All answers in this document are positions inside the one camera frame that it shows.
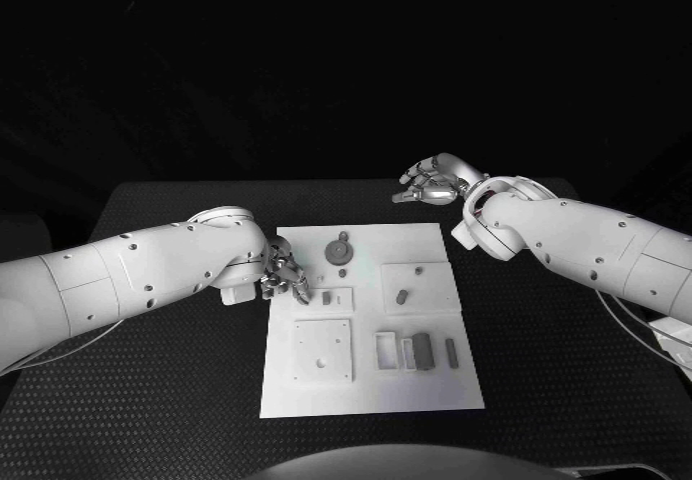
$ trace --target round black object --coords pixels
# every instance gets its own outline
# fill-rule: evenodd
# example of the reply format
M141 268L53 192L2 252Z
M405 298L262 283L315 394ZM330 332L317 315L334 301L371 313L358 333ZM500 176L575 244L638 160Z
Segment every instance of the round black object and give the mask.
M353 247L344 240L328 242L324 249L324 256L331 265L346 265L353 258Z

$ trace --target black fabric surface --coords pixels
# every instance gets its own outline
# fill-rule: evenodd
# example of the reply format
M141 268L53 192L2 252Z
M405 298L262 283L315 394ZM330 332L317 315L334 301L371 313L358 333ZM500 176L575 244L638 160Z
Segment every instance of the black fabric surface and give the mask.
M537 181L575 198L565 181ZM24 372L0 417L1 478L242 478L318 451L399 442L552 467L645 463L692 478L692 401L674 367L527 251L506 263L465 251L448 235L459 203L392 204L396 191L395 180L124 184L90 240L222 205L247 208L266 235L438 222L485 409L260 420L269 304L224 307L211 288Z

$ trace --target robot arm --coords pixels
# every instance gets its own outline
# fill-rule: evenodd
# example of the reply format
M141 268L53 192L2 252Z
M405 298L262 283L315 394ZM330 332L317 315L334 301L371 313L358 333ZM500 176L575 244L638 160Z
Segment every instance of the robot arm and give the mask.
M187 222L124 233L0 264L0 371L36 351L211 286L224 305L271 298L307 281L288 242L266 240L249 211L207 210Z
M524 177L481 176L449 154L419 162L400 183L410 179L395 202L441 205L464 197L462 221L451 234L468 250L478 245L506 261L529 249L556 274L692 324L692 236L556 198Z

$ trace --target cable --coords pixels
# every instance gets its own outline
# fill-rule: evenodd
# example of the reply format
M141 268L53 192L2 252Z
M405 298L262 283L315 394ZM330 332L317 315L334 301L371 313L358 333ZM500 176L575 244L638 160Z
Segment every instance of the cable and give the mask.
M663 335L664 337L667 337L670 340L673 340L674 342L677 342L680 345L684 345L686 347L692 348L692 343L687 343L684 340L679 339L677 337L674 337L673 335L670 335L668 333L666 333L663 330L658 330L655 327L653 327L651 325L648 325L630 311L630 309L624 306L622 302L619 301L619 299L611 295L612 299L615 300L617 304L619 305L619 307L622 307L622 310L630 314L630 317L645 327L648 328L650 330L653 330L655 333L660 333L660 335Z
M671 363L676 367L680 367L683 368L684 370L689 370L692 372L692 368L686 367L684 365L680 365L674 360L671 360L670 358L667 358L635 335L635 333L624 326L624 323L619 321L619 319L617 318L617 315L612 313L612 310L609 309L608 307L608 304L605 303L605 299L602 298L601 296L601 292L598 290L595 290L595 294L598 295L598 298L601 299L601 303L605 307L605 310L608 310L608 313L611 315L611 317L615 319L615 322L619 324L619 326L622 327L624 331L631 335L631 337L634 338L634 340L668 363Z
M73 353L76 353L79 350L82 350L83 348L86 348L96 340L99 340L100 338L103 338L113 330L115 330L115 327L125 321L125 319L122 319L96 338L92 338L83 345L80 345L79 347L76 347L73 350L70 350L67 353L63 353L62 355L59 355L57 357L54 358L49 358L47 360L43 360L37 363L31 363L30 365L25 365L25 362L28 362L28 360L31 360L33 358L36 358L44 351L50 350L50 348L46 348L43 349L38 353L33 354L30 356L30 358L25 360L24 364L20 364L18 366L15 366L14 368L11 368L10 370L7 370L4 373L10 373L12 372L14 370L21 370L24 368L31 368L31 367L37 367L38 365L44 365L46 363L50 363L53 362L54 360L60 360L62 358L64 358L67 355L72 355Z

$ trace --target robotic hand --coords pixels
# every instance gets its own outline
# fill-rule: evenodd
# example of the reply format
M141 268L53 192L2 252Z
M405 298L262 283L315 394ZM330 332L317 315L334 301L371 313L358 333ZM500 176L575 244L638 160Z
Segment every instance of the robotic hand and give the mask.
M291 245L266 240L237 207L0 264L0 375L67 338L209 286L224 305L252 300L258 280L265 299L291 289L307 305Z
M507 261L521 249L547 270L692 324L692 236L556 195L524 177L490 177L441 153L418 162L392 201L464 198L451 235Z

